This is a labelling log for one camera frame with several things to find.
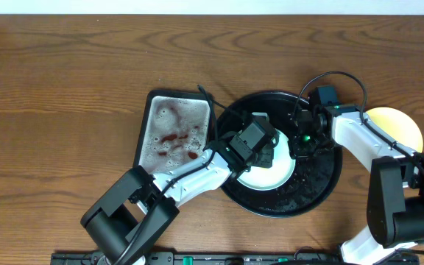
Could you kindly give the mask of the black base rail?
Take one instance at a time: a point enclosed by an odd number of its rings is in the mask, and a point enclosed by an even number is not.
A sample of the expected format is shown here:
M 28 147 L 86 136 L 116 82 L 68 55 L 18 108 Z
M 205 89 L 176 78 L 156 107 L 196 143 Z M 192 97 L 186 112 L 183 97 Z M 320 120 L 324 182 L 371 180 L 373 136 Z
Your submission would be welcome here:
M 270 264 L 343 264 L 335 254 L 299 250 L 294 254 L 252 255 L 252 254 L 198 254 L 151 252 L 136 262 L 138 265 L 270 265 Z M 109 265 L 111 262 L 100 251 L 56 252 L 51 265 Z

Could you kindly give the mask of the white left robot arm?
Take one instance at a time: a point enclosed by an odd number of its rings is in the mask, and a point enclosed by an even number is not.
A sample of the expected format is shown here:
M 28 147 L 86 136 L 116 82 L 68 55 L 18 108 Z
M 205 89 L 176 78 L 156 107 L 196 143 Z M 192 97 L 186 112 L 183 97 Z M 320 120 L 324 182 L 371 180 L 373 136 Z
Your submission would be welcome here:
M 134 264 L 179 214 L 179 207 L 219 188 L 251 167 L 262 149 L 278 142 L 262 116 L 210 142 L 196 159 L 164 173 L 129 169 L 82 216 L 85 228 L 111 264 Z

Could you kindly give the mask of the mint green plate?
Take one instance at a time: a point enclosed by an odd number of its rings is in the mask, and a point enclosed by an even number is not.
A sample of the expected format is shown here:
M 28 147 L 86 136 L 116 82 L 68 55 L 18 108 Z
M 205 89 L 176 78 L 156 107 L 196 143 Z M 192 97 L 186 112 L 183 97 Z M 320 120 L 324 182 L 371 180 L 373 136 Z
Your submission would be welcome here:
M 238 178 L 243 186 L 257 191 L 268 191 L 278 188 L 290 179 L 296 162 L 290 156 L 288 137 L 280 130 L 277 132 L 279 143 L 273 149 L 272 166 L 270 168 L 252 166 Z

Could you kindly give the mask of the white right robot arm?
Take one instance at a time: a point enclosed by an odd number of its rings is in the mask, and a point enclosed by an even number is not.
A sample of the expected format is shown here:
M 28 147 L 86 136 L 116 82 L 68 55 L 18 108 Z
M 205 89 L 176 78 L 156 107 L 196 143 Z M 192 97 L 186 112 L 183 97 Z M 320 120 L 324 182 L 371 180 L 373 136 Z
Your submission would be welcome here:
M 424 153 L 399 144 L 356 106 L 294 109 L 296 156 L 344 147 L 369 172 L 367 226 L 344 242 L 346 264 L 384 264 L 403 254 L 424 254 Z

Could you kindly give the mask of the yellow plate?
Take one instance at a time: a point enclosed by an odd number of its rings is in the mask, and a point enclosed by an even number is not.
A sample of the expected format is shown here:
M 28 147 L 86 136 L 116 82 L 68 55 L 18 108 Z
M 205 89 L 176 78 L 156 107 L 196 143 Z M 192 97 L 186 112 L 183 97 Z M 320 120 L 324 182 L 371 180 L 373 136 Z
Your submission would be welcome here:
M 404 112 L 391 107 L 375 107 L 367 111 L 372 121 L 404 146 L 423 151 L 423 136 L 415 121 Z

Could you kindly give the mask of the round black tray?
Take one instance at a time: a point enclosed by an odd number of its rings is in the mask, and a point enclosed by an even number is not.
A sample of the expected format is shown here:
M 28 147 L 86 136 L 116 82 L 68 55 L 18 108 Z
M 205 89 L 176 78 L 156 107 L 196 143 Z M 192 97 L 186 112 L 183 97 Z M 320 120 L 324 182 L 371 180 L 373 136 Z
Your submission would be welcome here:
M 293 138 L 296 129 L 289 124 L 288 114 L 297 95 L 283 91 L 264 91 L 244 96 L 231 104 L 239 113 L 267 113 L 270 123 L 285 136 Z M 334 190 L 342 171 L 342 149 L 334 148 L 308 158 L 298 158 L 286 182 L 268 191 L 258 191 L 230 180 L 223 192 L 244 209 L 260 216 L 291 217 L 306 213 L 322 203 Z

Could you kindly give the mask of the black rectangular soapy water tray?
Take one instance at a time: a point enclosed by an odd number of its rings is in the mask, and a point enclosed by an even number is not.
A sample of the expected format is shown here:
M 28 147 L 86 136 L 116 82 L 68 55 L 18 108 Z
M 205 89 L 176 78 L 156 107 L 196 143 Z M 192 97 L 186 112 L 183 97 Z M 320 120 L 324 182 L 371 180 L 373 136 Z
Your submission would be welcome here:
M 210 135 L 210 114 L 201 93 L 150 91 L 133 164 L 152 174 L 176 169 L 198 158 Z

